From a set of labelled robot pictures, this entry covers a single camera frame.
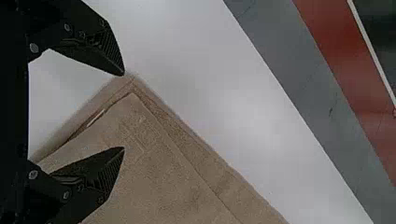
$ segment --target gray stripe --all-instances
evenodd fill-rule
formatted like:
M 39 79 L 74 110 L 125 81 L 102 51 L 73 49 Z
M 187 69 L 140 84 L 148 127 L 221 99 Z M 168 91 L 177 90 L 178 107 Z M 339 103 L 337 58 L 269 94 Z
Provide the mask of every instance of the gray stripe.
M 241 16 L 225 2 L 373 222 L 393 224 L 394 187 L 295 5 L 260 0 Z

